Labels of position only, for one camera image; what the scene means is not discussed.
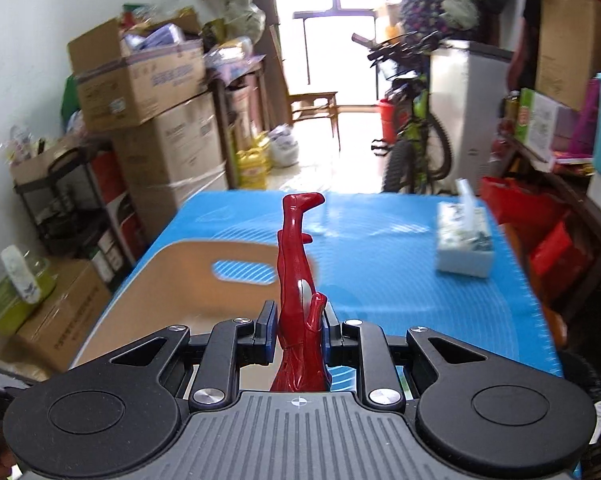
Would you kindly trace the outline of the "cardboard box on floor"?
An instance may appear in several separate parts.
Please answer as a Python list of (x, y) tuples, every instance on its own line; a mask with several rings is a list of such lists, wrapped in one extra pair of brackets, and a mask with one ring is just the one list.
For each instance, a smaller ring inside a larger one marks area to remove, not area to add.
[(51, 372), (72, 365), (112, 293), (90, 260), (55, 259), (50, 296), (12, 336), (16, 346)]

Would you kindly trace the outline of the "tissue box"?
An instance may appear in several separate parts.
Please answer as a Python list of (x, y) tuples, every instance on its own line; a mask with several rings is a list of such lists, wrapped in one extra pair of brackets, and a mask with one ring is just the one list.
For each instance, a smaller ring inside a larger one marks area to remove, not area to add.
[(437, 208), (436, 268), (443, 273), (488, 278), (494, 263), (487, 209), (479, 206), (471, 185), (457, 179), (457, 203)]

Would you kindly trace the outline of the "wooden chair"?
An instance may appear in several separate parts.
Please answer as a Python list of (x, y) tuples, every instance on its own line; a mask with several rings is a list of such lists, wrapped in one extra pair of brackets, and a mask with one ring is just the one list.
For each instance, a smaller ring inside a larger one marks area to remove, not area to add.
[(273, 43), (276, 65), (282, 76), (283, 96), (285, 100), (284, 112), (288, 125), (295, 122), (306, 122), (312, 119), (329, 119), (332, 137), (337, 140), (338, 149), (341, 150), (341, 137), (339, 128), (339, 109), (336, 91), (304, 91), (292, 93), (288, 87), (284, 74), (284, 63), (280, 37), (276, 26), (269, 26), (269, 36)]

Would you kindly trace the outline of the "red bag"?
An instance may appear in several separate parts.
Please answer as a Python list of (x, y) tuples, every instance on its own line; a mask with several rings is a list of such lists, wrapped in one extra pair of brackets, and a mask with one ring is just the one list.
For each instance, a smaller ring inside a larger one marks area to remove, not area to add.
[(517, 180), (484, 177), (479, 193), (501, 226), (509, 226), (544, 301), (576, 283), (592, 261), (575, 217), (554, 194)]

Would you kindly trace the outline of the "green plastic container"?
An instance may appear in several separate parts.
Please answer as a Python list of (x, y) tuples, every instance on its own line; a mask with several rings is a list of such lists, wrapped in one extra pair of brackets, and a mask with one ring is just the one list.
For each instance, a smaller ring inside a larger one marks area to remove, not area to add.
[(14, 335), (51, 295), (56, 277), (47, 258), (10, 245), (0, 252), (0, 334)]

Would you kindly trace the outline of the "beige plastic storage bin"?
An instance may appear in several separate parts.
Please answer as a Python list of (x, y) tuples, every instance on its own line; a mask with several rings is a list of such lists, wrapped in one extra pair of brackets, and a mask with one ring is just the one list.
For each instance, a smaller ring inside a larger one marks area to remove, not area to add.
[(260, 263), (276, 270), (278, 248), (235, 240), (185, 240), (159, 249), (122, 285), (76, 357), (76, 366), (170, 325), (209, 333), (230, 318), (258, 318), (280, 299), (278, 279), (221, 278), (219, 261)]

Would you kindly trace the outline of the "tall cardboard box right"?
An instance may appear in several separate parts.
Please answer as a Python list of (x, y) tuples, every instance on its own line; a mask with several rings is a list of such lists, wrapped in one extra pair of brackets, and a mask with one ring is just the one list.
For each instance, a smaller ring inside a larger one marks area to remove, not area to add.
[(535, 90), (581, 110), (589, 81), (601, 73), (599, 0), (542, 0)]

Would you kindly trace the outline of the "white chest freezer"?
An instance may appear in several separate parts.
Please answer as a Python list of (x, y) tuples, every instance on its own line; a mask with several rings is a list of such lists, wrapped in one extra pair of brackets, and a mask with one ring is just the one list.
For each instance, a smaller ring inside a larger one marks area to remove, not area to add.
[(459, 179), (477, 190), (487, 174), (511, 58), (508, 50), (466, 40), (442, 41), (431, 55), (430, 110), (451, 145), (451, 171), (442, 180), (451, 193)]

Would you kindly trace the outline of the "black metal shelf rack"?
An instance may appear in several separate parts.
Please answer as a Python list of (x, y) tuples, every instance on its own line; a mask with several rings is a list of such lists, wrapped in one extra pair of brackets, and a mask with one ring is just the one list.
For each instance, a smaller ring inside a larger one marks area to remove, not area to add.
[(87, 259), (109, 289), (131, 270), (107, 211), (86, 148), (61, 151), (31, 177), (15, 177), (20, 198), (38, 240), (53, 257)]

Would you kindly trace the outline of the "green black bicycle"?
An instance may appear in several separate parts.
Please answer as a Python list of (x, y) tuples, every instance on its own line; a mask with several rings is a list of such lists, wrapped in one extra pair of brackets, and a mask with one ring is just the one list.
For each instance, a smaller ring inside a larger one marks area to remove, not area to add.
[(371, 150), (386, 156), (385, 193), (435, 194), (436, 184), (450, 176), (453, 155), (449, 136), (430, 107), (430, 58), (442, 40), (435, 30), (419, 37), (408, 32), (377, 42), (358, 34), (351, 41), (369, 50), (374, 68), (395, 65), (385, 94), (393, 107), (389, 119), (396, 141), (375, 140)]

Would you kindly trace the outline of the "blue silicone mat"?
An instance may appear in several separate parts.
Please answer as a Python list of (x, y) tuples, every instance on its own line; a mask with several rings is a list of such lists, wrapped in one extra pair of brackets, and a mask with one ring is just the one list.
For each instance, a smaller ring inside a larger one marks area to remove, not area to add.
[[(185, 240), (276, 246), (283, 196), (274, 191), (194, 195), (131, 276), (159, 249)], [(374, 323), (388, 335), (425, 326), (552, 374), (561, 364), (541, 307), (505, 236), (494, 232), (488, 278), (436, 268), (438, 200), (430, 196), (327, 193), (302, 227), (315, 287), (341, 320)], [(273, 278), (260, 263), (219, 261), (221, 278)]]

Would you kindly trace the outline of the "yellow oil jug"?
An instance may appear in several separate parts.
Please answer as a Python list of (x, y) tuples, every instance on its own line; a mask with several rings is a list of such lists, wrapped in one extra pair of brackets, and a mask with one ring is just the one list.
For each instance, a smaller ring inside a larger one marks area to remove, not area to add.
[(265, 191), (271, 171), (270, 138), (262, 131), (254, 137), (254, 145), (236, 153), (238, 183), (243, 190)]

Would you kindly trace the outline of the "large stacked cardboard box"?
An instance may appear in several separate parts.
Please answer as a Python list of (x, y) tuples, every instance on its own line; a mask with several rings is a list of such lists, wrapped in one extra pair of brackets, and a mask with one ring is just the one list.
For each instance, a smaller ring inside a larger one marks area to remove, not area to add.
[(228, 188), (209, 92), (139, 127), (114, 132), (112, 141), (133, 206), (151, 242), (190, 197)]

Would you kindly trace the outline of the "green white carton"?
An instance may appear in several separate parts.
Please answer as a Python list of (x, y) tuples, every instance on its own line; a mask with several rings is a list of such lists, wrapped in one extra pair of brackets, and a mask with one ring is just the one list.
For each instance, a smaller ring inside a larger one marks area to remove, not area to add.
[(523, 89), (518, 98), (514, 136), (543, 162), (569, 148), (578, 113), (535, 90)]

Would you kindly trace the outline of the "open cardboard box top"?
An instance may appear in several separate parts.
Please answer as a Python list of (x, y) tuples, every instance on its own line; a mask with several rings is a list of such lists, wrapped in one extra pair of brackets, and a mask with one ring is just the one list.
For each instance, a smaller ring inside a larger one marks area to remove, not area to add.
[(136, 30), (112, 18), (67, 49), (92, 132), (140, 126), (206, 90), (204, 44), (193, 15)]

